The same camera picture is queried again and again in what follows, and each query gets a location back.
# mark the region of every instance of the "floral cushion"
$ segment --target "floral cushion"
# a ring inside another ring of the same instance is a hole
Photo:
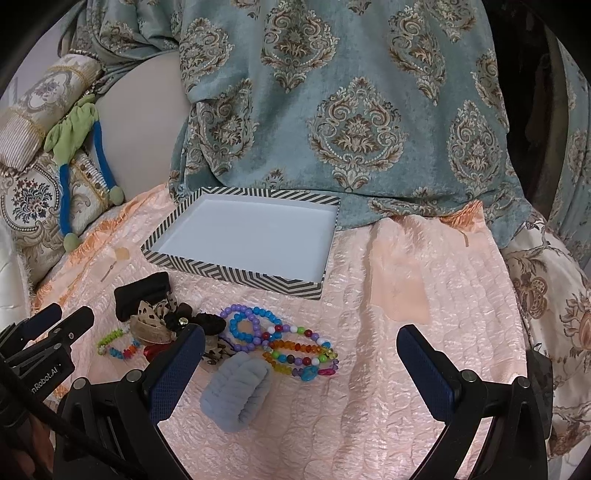
[[[23,172],[47,132],[100,73],[98,61],[68,54],[0,116],[0,173]]]
[[[62,192],[53,154],[40,151],[27,172],[0,177],[0,215],[36,285],[65,253],[59,216]],[[70,219],[80,235],[109,207],[109,192],[100,172],[79,150],[70,162]]]
[[[539,213],[501,254],[531,347],[552,360],[548,451],[561,457],[591,433],[591,282]]]

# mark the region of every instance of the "plush toy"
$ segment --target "plush toy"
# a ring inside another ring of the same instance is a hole
[[[86,95],[78,100],[70,113],[57,125],[55,125],[45,139],[43,149],[46,152],[53,150],[53,158],[60,169],[60,184],[63,197],[60,205],[60,229],[64,235],[64,248],[66,252],[75,250],[80,245],[80,239],[72,232],[70,224],[70,160],[74,158],[76,151],[82,146],[88,133],[94,129],[94,142],[96,156],[107,188],[109,199],[115,205],[121,205],[124,194],[121,187],[115,184],[113,174],[105,159],[103,152],[102,131],[100,129],[99,112],[92,103],[94,95]]]

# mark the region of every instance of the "pink bedspread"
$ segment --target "pink bedspread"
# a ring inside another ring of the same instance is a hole
[[[72,349],[74,378],[112,381],[145,367],[141,355],[99,356],[96,342],[118,326],[113,289],[158,271],[139,246],[172,210],[164,187],[134,199],[38,292],[37,307],[59,301],[65,314],[81,305],[95,313],[95,326]],[[198,368],[171,419],[160,424],[193,478],[408,478],[443,424],[431,418],[397,357],[395,338],[404,323],[417,324],[459,369],[500,382],[525,375],[515,294],[482,211],[472,210],[456,222],[462,231],[409,216],[338,232],[320,301],[170,271],[179,301],[209,312],[232,303],[272,309],[326,335],[341,360],[337,375],[310,383],[276,374],[262,410],[238,434],[224,434],[201,413],[210,373]],[[129,261],[115,261],[122,247]],[[460,477],[469,473],[485,433],[481,428]]]

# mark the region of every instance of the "striped box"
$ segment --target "striped box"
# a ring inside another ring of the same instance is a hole
[[[326,268],[322,275],[320,282],[311,282],[303,280],[291,280],[287,278],[277,277],[274,275],[267,275],[256,273],[247,270],[240,270],[238,268],[224,267],[198,260],[191,260],[188,258],[176,257],[174,255],[162,254],[152,251],[151,248],[158,241],[160,236],[177,220],[189,206],[195,202],[203,194],[216,195],[248,195],[256,197],[269,197],[273,199],[282,200],[298,200],[300,202],[319,203],[322,205],[333,205],[338,207],[340,199],[329,195],[320,195],[310,193],[302,190],[265,190],[265,189],[239,189],[232,187],[209,187],[201,188],[193,193],[190,197],[182,201],[177,208],[162,222],[158,228],[150,235],[150,237],[142,245],[141,250],[146,259],[159,267],[172,268],[185,273],[192,273],[202,275],[216,280],[230,281],[247,285],[253,288],[261,288],[263,290],[276,291],[286,295],[295,297],[304,297],[311,300],[320,300],[322,294],[322,285],[324,283],[324,276],[326,275]]]

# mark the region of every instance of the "multicolored bead bracelet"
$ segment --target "multicolored bead bracelet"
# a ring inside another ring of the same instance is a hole
[[[233,343],[230,339],[222,337],[232,345],[234,351],[252,352],[262,347],[265,350],[263,357],[271,363],[276,371],[286,375],[300,377],[303,381],[310,381],[316,375],[334,375],[338,370],[339,361],[336,359],[338,354],[331,348],[330,342],[326,338],[321,337],[320,334],[305,327],[283,323],[273,312],[260,307],[250,308],[240,304],[233,304],[223,309],[220,316],[227,318],[233,312],[235,314],[229,322],[229,331],[236,340],[246,342],[246,345],[242,345],[240,343]],[[264,332],[261,330],[261,321],[257,316],[266,317],[275,325],[270,326]],[[238,330],[238,324],[245,319],[252,323],[252,333],[240,332]],[[284,342],[281,340],[282,335],[288,332],[304,335],[314,341],[316,345]],[[319,356],[317,358],[310,358],[309,356],[296,358],[294,355],[283,355],[279,353],[277,348],[287,348],[294,351],[301,351],[302,353],[317,353]],[[320,364],[326,362],[329,362],[326,365],[327,368],[318,368]],[[293,364],[297,367],[303,365],[303,368],[292,368],[288,365],[282,365],[284,363]]]
[[[123,335],[126,335],[127,333],[129,333],[129,322],[125,322],[122,327],[113,330],[99,341],[97,344],[98,354],[104,355],[105,353],[109,352],[110,356],[119,358],[121,360],[127,360],[133,357],[133,355],[137,353],[138,349],[141,347],[141,343],[139,343],[135,338],[123,351],[109,346],[111,342],[117,340],[117,338],[123,337]]]

